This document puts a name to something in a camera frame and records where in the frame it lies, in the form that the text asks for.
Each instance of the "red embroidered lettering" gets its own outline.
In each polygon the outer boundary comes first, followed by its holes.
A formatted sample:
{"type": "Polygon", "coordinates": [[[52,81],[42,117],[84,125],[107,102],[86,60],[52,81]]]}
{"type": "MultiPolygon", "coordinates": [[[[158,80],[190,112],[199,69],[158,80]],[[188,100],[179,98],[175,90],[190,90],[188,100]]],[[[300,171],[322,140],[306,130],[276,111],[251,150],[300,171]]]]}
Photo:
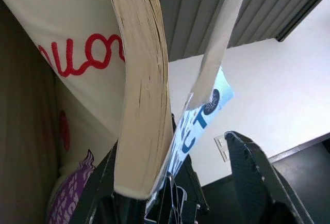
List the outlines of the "red embroidered lettering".
{"type": "MultiPolygon", "coordinates": [[[[125,62],[124,51],[123,51],[123,42],[122,42],[122,39],[120,38],[120,36],[113,34],[109,37],[109,39],[106,39],[101,34],[92,34],[85,43],[85,55],[86,55],[87,61],[85,61],[78,69],[74,69],[73,62],[72,62],[73,61],[73,40],[70,38],[67,39],[67,50],[66,50],[67,68],[64,71],[62,70],[62,67],[61,67],[61,61],[60,61],[59,54],[58,54],[57,43],[52,42],[52,52],[53,52],[55,66],[56,66],[58,74],[61,75],[62,77],[68,77],[70,74],[78,76],[78,75],[82,75],[86,71],[86,69],[89,67],[95,67],[97,69],[106,68],[109,65],[110,60],[111,60],[111,55],[112,55],[111,45],[114,41],[118,41],[119,57],[125,62]],[[105,46],[106,54],[105,54],[103,61],[98,61],[93,58],[92,47],[93,47],[93,43],[95,40],[102,41],[105,46]]],[[[46,60],[52,66],[52,68],[54,68],[47,51],[41,45],[38,46],[38,49],[39,49],[40,53],[44,57],[46,57],[46,60]]]]}

